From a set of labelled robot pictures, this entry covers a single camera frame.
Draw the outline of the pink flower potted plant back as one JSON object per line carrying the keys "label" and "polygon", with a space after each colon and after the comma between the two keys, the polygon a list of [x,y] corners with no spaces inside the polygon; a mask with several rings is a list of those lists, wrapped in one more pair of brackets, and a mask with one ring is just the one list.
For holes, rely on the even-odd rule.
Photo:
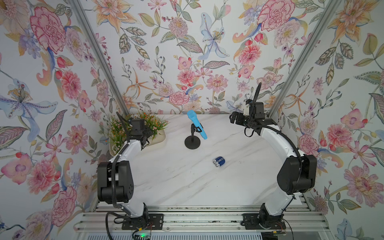
{"label": "pink flower potted plant back", "polygon": [[146,126],[148,126],[153,132],[153,139],[169,124],[167,120],[160,119],[156,115],[140,113],[139,116],[141,119],[145,120]]}

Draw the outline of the pink flower potted plant boxed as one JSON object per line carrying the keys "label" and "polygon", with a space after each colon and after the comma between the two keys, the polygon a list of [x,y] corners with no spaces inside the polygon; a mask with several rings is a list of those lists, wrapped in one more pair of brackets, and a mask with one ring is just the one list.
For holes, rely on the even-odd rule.
{"label": "pink flower potted plant boxed", "polygon": [[111,116],[108,121],[110,148],[117,154],[124,146],[127,135],[118,117]]}

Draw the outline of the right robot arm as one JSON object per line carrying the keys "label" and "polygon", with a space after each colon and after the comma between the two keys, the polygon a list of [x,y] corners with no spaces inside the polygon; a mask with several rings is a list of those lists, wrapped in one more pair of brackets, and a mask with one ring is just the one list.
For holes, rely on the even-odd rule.
{"label": "right robot arm", "polygon": [[244,111],[233,112],[230,122],[253,130],[252,133],[266,140],[282,160],[277,175],[278,188],[262,204],[257,217],[259,225],[269,229],[283,220],[284,212],[296,196],[314,187],[317,158],[301,152],[272,119],[266,118],[261,102],[247,100]]}

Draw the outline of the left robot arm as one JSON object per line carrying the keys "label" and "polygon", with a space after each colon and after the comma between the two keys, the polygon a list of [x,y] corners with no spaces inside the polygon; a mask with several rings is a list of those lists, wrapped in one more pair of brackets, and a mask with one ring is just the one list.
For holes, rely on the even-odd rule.
{"label": "left robot arm", "polygon": [[130,160],[149,143],[152,130],[144,119],[120,119],[126,139],[122,148],[108,162],[98,165],[98,200],[122,210],[127,219],[149,222],[148,208],[134,196],[134,180]]}

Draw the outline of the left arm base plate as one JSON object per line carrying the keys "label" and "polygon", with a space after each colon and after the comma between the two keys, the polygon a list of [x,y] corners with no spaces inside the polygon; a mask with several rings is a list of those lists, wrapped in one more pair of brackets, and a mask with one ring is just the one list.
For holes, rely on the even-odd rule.
{"label": "left arm base plate", "polygon": [[127,220],[123,220],[122,230],[162,230],[163,224],[163,214],[149,214],[139,218],[128,218]]}

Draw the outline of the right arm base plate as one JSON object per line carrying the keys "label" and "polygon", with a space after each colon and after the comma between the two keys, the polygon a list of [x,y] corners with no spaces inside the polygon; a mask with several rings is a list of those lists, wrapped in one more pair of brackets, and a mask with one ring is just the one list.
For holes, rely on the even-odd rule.
{"label": "right arm base plate", "polygon": [[270,216],[268,214],[243,214],[241,226],[246,230],[285,230],[286,224],[282,216]]}

